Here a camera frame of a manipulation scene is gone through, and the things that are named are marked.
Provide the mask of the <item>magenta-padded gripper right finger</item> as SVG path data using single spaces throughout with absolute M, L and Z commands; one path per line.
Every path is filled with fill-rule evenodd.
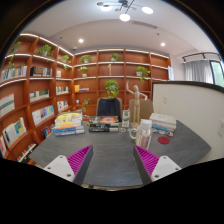
M 180 167 L 168 156 L 159 157 L 137 145 L 133 148 L 133 156 L 144 185 L 180 170 Z

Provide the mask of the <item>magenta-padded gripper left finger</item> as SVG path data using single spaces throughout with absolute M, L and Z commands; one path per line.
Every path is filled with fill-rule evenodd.
M 92 156 L 93 146 L 89 145 L 69 156 L 59 155 L 44 170 L 81 186 Z

